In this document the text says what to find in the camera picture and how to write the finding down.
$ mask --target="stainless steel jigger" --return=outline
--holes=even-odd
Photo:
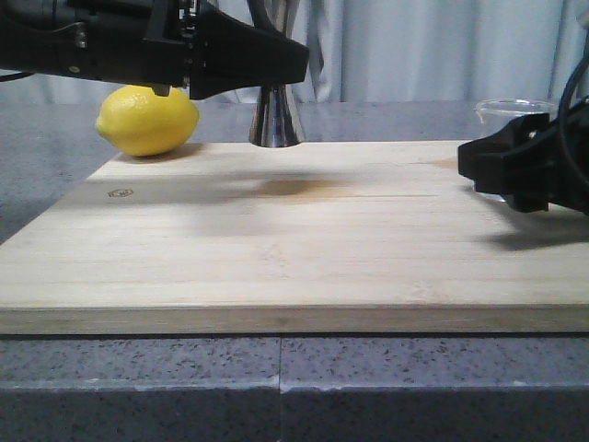
[[[256,28],[293,34],[299,0],[248,0]],[[263,86],[249,131],[249,141],[261,147],[288,147],[305,140],[291,85]]]

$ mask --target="yellow lemon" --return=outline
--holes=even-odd
[[[125,86],[102,103],[96,130],[122,152],[146,157],[183,145],[199,118],[197,107],[175,88],[159,97],[150,87]]]

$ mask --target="gray countertop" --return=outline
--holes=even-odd
[[[309,141],[469,139],[473,103],[308,104]],[[246,142],[202,103],[194,142]],[[98,106],[0,109],[0,242],[110,159]],[[589,435],[586,335],[5,336],[0,440],[535,440]]]

